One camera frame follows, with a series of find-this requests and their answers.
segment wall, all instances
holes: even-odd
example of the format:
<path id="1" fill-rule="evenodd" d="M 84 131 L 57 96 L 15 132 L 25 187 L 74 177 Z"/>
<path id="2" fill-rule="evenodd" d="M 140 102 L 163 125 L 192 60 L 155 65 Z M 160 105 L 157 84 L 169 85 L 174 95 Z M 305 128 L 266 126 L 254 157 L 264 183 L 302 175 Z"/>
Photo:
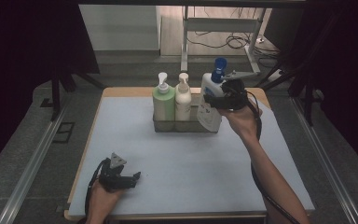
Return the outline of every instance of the wall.
<path id="1" fill-rule="evenodd" d="M 159 7 L 79 7 L 94 50 L 159 49 Z"/>

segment pump bottle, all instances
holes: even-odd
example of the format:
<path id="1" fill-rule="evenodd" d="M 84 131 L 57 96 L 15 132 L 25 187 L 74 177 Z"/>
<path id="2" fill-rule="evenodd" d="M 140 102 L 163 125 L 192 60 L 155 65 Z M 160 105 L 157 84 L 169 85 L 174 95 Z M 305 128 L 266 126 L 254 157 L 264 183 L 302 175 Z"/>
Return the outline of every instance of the pump bottle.
<path id="1" fill-rule="evenodd" d="M 179 84 L 175 87 L 175 120 L 190 120 L 191 92 L 188 86 L 188 74 L 179 75 Z"/>
<path id="2" fill-rule="evenodd" d="M 209 104 L 205 103 L 203 95 L 209 94 L 214 97 L 224 96 L 222 90 L 224 80 L 222 77 L 225 75 L 226 66 L 227 60 L 225 58 L 217 58 L 214 61 L 213 72 L 205 73 L 202 76 L 200 104 L 197 110 L 197 119 L 205 129 L 214 133 L 219 131 L 222 116 L 216 108 L 213 108 Z"/>
<path id="3" fill-rule="evenodd" d="M 154 120 L 175 120 L 175 89 L 166 83 L 167 76 L 159 73 L 153 89 Z"/>

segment wooden floor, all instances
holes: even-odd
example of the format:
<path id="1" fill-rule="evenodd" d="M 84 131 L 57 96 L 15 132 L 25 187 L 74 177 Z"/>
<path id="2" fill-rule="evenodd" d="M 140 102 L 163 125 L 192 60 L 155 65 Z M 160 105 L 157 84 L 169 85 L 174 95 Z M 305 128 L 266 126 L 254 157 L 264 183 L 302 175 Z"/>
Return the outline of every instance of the wooden floor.
<path id="1" fill-rule="evenodd" d="M 269 20 L 271 9 L 267 9 L 263 25 L 259 35 L 264 34 L 265 27 Z M 248 7 L 189 7 L 188 17 L 197 18 L 242 18 L 256 19 L 261 12 L 261 8 Z M 184 9 L 182 7 L 160 7 L 161 13 L 161 55 L 181 55 L 181 47 L 183 43 L 183 25 L 182 18 Z M 225 45 L 226 39 L 231 33 L 209 33 L 203 35 L 202 32 L 188 32 L 189 41 L 202 43 L 204 45 L 219 47 Z M 234 34 L 246 38 L 245 34 Z M 188 55 L 244 55 L 245 51 L 241 49 L 233 49 L 229 46 L 222 48 L 210 48 L 199 44 L 192 44 L 187 41 Z M 237 47 L 240 43 L 236 41 L 230 42 L 232 46 Z M 269 43 L 261 44 L 265 49 L 273 49 Z"/>

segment gray floor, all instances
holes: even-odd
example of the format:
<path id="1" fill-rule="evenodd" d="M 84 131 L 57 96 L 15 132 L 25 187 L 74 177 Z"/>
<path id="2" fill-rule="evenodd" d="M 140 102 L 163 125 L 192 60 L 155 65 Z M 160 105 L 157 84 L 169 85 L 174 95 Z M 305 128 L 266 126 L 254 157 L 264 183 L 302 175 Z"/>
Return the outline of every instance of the gray floor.
<path id="1" fill-rule="evenodd" d="M 180 68 L 179 57 L 156 55 L 131 56 L 97 52 L 101 75 L 93 75 L 109 86 L 155 86 L 157 73 L 166 71 L 172 75 L 171 84 Z M 213 58 L 191 57 L 189 60 L 190 85 L 198 87 L 200 76 L 210 71 Z M 230 68 L 241 67 L 246 71 L 249 64 L 243 58 L 228 58 Z M 268 71 L 261 67 L 263 75 Z M 261 77 L 245 79 L 253 86 Z M 73 122 L 74 131 L 66 144 L 53 143 L 27 193 L 15 223 L 70 223 L 63 217 L 63 209 L 71 190 L 81 155 L 85 148 L 91 124 L 96 113 L 102 91 L 74 76 L 77 89 L 63 92 L 71 99 L 62 122 Z M 292 100 L 286 89 L 290 82 L 267 92 L 268 100 L 280 125 L 283 136 L 295 160 L 316 210 L 311 215 L 312 223 L 351 223 L 316 156 L 307 137 Z M 34 90 L 34 102 L 27 115 L 7 143 L 0 155 L 0 214 L 7 199 L 16 186 L 24 167 L 34 152 L 41 135 L 46 130 L 51 108 L 40 107 L 45 98 L 50 98 L 50 85 L 46 83 Z M 318 104 L 312 111 L 314 130 L 319 136 L 326 153 L 337 170 L 343 185 L 348 190 L 358 209 L 358 157 L 349 144 L 324 116 Z M 205 223 L 206 221 L 176 221 L 180 223 Z M 241 219 L 215 220 L 214 223 L 249 223 Z"/>

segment person's right hand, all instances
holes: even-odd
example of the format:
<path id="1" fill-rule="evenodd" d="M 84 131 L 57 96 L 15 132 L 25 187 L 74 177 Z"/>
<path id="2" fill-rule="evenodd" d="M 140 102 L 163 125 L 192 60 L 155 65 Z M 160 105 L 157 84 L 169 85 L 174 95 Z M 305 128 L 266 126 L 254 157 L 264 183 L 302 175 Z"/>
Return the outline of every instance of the person's right hand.
<path id="1" fill-rule="evenodd" d="M 249 100 L 251 104 L 257 109 L 257 106 L 252 100 Z M 257 124 L 255 116 L 249 106 L 246 106 L 240 110 L 225 110 L 218 109 L 220 115 L 225 116 L 228 119 L 229 125 L 232 130 L 244 141 L 245 143 L 251 140 L 257 140 Z"/>

